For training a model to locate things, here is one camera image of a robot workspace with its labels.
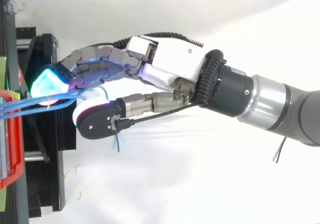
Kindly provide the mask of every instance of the white backdrop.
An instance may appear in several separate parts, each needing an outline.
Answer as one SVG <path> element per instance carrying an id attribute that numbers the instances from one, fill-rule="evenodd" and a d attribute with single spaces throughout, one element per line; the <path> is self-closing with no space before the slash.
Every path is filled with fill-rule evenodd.
<path id="1" fill-rule="evenodd" d="M 16 0 L 17 26 L 60 42 L 59 58 L 93 43 L 178 32 L 220 49 L 228 64 L 304 90 L 320 90 L 320 0 Z M 110 99 L 157 91 L 105 85 Z M 77 136 L 63 153 L 66 206 L 37 224 L 315 224 L 320 149 L 200 108 L 140 123 L 115 138 Z"/>

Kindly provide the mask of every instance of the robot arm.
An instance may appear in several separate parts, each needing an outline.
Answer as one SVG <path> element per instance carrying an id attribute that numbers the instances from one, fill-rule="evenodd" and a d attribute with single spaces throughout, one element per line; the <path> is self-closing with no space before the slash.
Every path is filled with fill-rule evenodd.
<path id="1" fill-rule="evenodd" d="M 320 145 L 320 91 L 246 76 L 225 65 L 221 51 L 206 54 L 202 47 L 168 33 L 132 37 L 122 46 L 74 51 L 59 63 L 69 72 L 71 89 L 125 77 L 166 91 L 134 94 L 83 111 L 76 119 L 81 135 L 109 137 L 138 122 L 129 117 L 144 112 L 169 114 L 192 104 L 310 146 Z"/>

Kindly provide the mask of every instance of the bundle of blue cables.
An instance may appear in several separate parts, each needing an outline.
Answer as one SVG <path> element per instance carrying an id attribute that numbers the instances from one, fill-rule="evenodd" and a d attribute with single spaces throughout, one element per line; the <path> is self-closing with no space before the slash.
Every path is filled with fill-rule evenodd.
<path id="1" fill-rule="evenodd" d="M 55 94 L 55 95 L 49 95 L 49 96 L 43 96 L 43 97 L 37 97 L 37 98 L 28 98 L 28 99 L 2 103 L 0 104 L 0 120 L 66 108 L 70 106 L 73 102 L 75 102 L 77 98 L 81 98 L 85 100 L 86 97 L 82 95 L 85 91 L 87 91 L 87 89 L 76 89 L 76 90 L 70 90 L 62 94 Z M 29 108 L 31 106 L 37 105 L 39 103 L 47 102 L 50 100 L 67 100 L 67 99 L 69 100 L 63 104 L 57 104 L 57 105 L 52 105 L 48 107 L 47 106 L 38 107 L 38 108 L 22 110 L 14 113 L 9 113 L 15 110 Z"/>

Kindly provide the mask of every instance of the black metal frame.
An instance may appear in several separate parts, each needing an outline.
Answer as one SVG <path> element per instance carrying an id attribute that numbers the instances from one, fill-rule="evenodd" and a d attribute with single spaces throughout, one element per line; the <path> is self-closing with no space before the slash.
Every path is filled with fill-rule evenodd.
<path id="1" fill-rule="evenodd" d="M 26 98 L 43 66 L 57 62 L 55 37 L 52 34 L 36 36 L 35 27 L 15 28 L 14 15 L 5 12 L 5 1 L 0 0 L 0 57 L 7 57 L 6 75 L 10 89 L 20 92 L 21 98 Z M 17 50 L 16 39 L 31 39 L 29 48 Z M 24 74 L 21 85 L 18 64 Z M 74 102 L 64 109 L 22 117 L 24 151 L 41 151 L 44 161 L 25 163 L 22 181 L 8 187 L 7 208 L 3 214 L 0 212 L 0 223 L 25 224 L 28 218 L 41 216 L 41 207 L 52 206 L 56 212 L 65 206 L 62 151 L 76 149 L 76 127 L 72 121 L 76 105 Z M 19 183 L 22 188 L 18 190 L 15 187 Z"/>
<path id="2" fill-rule="evenodd" d="M 29 48 L 18 50 L 21 71 L 27 87 L 31 87 L 43 67 L 57 62 L 57 50 L 54 47 L 55 37 L 51 34 L 29 36 Z M 29 217 L 40 217 L 41 207 L 52 206 L 54 212 L 65 206 L 65 185 L 63 169 L 64 150 L 76 149 L 76 127 L 72 123 L 72 113 L 76 103 L 56 111 L 48 111 L 32 116 L 24 116 L 23 139 L 24 149 L 41 150 L 48 160 L 25 163 Z"/>

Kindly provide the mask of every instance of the red plastic part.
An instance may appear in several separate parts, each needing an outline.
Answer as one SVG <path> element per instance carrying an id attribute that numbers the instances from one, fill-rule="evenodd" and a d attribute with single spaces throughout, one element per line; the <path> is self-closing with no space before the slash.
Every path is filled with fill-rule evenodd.
<path id="1" fill-rule="evenodd" d="M 19 94 L 10 90 L 0 90 L 0 97 L 10 98 L 11 102 L 20 99 Z M 8 173 L 8 177 L 6 179 L 0 180 L 0 189 L 15 182 L 25 171 L 22 121 L 20 116 L 7 119 L 7 132 L 9 144 L 9 164 L 13 173 Z"/>

